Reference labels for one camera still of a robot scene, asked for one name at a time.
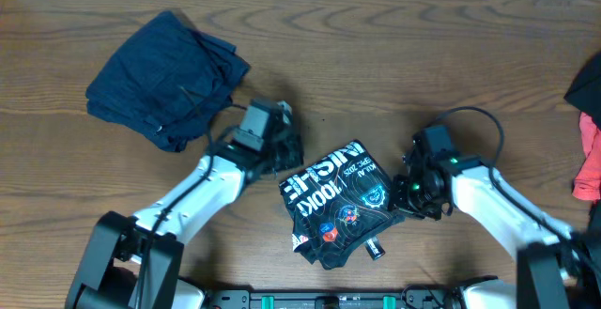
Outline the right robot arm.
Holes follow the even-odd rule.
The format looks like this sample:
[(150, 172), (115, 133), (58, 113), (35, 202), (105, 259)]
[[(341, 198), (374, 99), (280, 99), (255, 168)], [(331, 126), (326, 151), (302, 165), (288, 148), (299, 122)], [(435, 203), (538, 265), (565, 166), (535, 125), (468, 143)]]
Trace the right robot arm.
[(515, 260), (516, 283), (486, 276), (446, 292), (443, 308), (597, 308), (600, 218), (584, 232), (555, 219), (513, 188), (477, 155), (464, 156), (443, 126), (412, 137), (406, 175), (393, 180), (391, 209), (440, 220), (458, 210), (485, 229)]

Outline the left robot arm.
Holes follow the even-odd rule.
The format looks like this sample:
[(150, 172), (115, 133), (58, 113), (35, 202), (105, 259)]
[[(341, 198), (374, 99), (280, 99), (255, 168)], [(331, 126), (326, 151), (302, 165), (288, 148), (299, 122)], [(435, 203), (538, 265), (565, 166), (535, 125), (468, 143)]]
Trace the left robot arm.
[(302, 164), (291, 107), (253, 99), (238, 125), (210, 141), (196, 168), (152, 205), (95, 224), (68, 308), (199, 308), (203, 290), (179, 276), (186, 244), (265, 174)]

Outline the black orange patterned sports jersey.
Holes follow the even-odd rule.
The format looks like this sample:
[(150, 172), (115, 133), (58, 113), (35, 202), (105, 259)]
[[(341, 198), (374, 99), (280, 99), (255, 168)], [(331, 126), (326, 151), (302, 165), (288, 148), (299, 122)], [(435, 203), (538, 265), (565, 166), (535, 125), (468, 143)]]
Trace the black orange patterned sports jersey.
[(390, 210), (392, 181), (355, 139), (279, 184), (293, 222), (292, 250), (325, 270), (342, 268), (365, 245), (384, 255), (377, 235), (405, 221)]

